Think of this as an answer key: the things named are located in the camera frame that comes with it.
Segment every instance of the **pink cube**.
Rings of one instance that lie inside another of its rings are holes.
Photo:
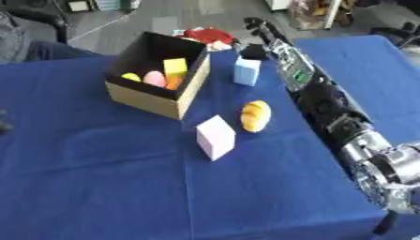
[[[212,161],[234,148],[234,130],[216,115],[197,126],[197,142]]]

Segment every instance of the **person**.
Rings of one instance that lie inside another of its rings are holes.
[[[5,11],[0,11],[0,64],[57,60],[98,55],[59,42],[30,40]]]

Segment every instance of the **chair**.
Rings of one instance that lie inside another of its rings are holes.
[[[57,14],[47,14],[40,11],[34,11],[26,8],[10,8],[2,7],[4,11],[9,13],[11,16],[18,17],[21,19],[45,23],[55,29],[56,40],[61,43],[68,43],[68,19],[64,14],[63,10],[58,6],[55,0],[52,0],[52,4],[57,11]]]
[[[398,0],[397,2],[415,14],[420,15],[420,4],[417,1]],[[393,27],[374,27],[370,29],[369,34],[388,37],[400,49],[411,44],[420,46],[420,24],[415,25],[412,22],[405,22],[400,29]]]

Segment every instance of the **pink ball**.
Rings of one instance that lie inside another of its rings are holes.
[[[143,82],[154,85],[154,86],[160,86],[160,87],[166,86],[165,76],[163,76],[163,74],[159,71],[149,71],[144,76]]]

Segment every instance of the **red object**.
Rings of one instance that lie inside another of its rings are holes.
[[[215,41],[222,41],[225,44],[231,45],[234,37],[222,30],[216,28],[206,28],[203,30],[187,30],[183,36],[179,38],[194,38],[198,41],[209,44]]]

